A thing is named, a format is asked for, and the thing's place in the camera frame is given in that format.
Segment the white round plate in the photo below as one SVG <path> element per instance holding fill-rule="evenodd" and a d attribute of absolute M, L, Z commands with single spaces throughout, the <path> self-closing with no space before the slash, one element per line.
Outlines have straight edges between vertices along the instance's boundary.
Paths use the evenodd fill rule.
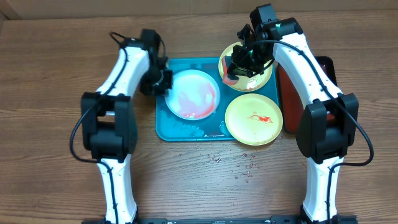
<path fill-rule="evenodd" d="M 173 76 L 172 88 L 165 96 L 169 110 L 186 120 L 209 117 L 217 109 L 221 92 L 209 74 L 200 70 L 183 70 Z"/>

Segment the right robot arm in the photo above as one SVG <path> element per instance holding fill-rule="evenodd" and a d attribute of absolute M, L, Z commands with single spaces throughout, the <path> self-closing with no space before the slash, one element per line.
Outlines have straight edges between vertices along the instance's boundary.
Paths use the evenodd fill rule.
<path fill-rule="evenodd" d="M 303 105 L 296 142 L 307 158 L 307 191 L 300 208 L 302 223 L 357 223 L 341 216 L 335 205 L 340 167 L 354 143 L 358 99 L 345 95 L 327 77 L 308 48 L 293 17 L 279 20 L 271 4 L 250 13 L 251 23 L 237 33 L 242 45 L 224 59 L 227 81 L 254 77 L 275 60 L 282 66 Z"/>

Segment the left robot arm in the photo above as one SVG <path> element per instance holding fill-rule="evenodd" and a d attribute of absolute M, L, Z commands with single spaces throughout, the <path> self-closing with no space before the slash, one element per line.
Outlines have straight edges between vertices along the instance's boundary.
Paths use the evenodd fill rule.
<path fill-rule="evenodd" d="M 172 87 L 172 71 L 161 36 L 152 29 L 139 38 L 110 32 L 119 56 L 106 81 L 81 97 L 81 117 L 73 129 L 73 142 L 82 129 L 83 145 L 91 152 L 89 163 L 98 166 L 106 199 L 102 223 L 137 223 L 137 203 L 132 194 L 131 156 L 137 144 L 133 97 L 164 95 Z"/>

